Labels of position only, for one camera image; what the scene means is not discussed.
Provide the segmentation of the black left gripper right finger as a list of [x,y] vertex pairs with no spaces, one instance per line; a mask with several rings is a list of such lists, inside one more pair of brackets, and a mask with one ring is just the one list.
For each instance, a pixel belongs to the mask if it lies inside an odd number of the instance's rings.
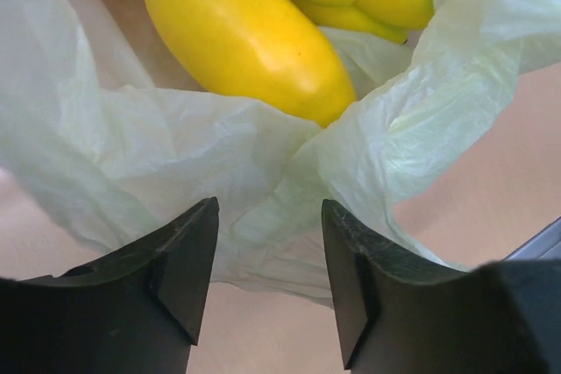
[[560,259],[462,272],[322,205],[344,367],[352,373],[557,373]]

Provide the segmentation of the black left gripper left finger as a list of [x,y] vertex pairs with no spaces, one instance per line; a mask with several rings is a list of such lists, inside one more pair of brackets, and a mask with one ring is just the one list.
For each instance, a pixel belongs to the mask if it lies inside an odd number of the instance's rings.
[[1,281],[4,373],[183,373],[217,247],[216,198],[54,277]]

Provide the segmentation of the light green plastic bag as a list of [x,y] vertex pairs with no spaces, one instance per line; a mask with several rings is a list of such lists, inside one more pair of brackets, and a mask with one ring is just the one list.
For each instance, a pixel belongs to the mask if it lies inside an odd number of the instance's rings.
[[560,60],[560,0],[436,0],[415,47],[326,29],[359,102],[330,128],[172,88],[141,0],[1,0],[1,165],[74,238],[111,251],[205,197],[212,278],[331,303],[321,204],[407,249],[392,208],[428,188]]

